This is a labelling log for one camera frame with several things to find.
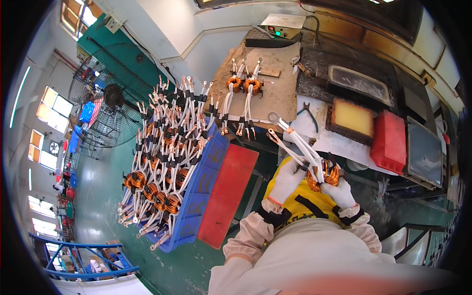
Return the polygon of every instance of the fluorescent light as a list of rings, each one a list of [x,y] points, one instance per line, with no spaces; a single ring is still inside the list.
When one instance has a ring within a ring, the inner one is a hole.
[[[29,69],[30,67],[26,69],[26,73],[23,76],[23,80],[21,81],[20,88],[18,89],[17,98],[15,99],[15,104],[13,105],[13,111],[11,112],[10,128],[13,126],[13,117],[15,116],[15,110],[17,109],[18,97],[20,97],[21,88],[23,88],[23,83],[26,80],[26,75],[28,75]]]
[[[30,190],[32,189],[31,187],[31,168],[29,169],[29,180],[30,180]]]

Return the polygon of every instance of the red bin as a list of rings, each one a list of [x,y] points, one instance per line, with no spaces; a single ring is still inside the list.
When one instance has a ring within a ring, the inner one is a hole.
[[[406,164],[405,121],[384,110],[374,123],[371,158],[380,168],[402,174]]]

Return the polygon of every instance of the worker's right hand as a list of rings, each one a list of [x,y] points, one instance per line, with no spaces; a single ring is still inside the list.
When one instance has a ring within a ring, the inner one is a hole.
[[[351,186],[344,177],[339,178],[337,186],[330,185],[326,182],[322,183],[321,192],[329,195],[341,210],[355,207],[356,205],[353,195],[351,194]]]
[[[269,194],[269,199],[282,205],[305,176],[306,171],[302,169],[297,170],[297,162],[291,159],[278,170],[278,175],[275,177],[275,185]]]

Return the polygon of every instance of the wire cutters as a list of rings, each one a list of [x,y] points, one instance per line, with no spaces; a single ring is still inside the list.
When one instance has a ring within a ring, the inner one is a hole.
[[[303,109],[301,109],[301,110],[296,114],[297,117],[298,117],[298,115],[300,115],[304,110],[307,111],[308,114],[310,114],[310,117],[312,118],[313,123],[315,123],[316,133],[318,133],[318,123],[316,123],[315,117],[313,116],[312,112],[310,112],[310,103],[308,103],[308,104],[303,103]]]

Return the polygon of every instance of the black fan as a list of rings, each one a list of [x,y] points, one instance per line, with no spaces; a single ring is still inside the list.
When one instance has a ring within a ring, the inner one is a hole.
[[[132,139],[143,127],[137,102],[148,107],[160,71],[141,47],[116,43],[102,47],[74,74],[69,117],[75,132],[93,146],[110,148]]]

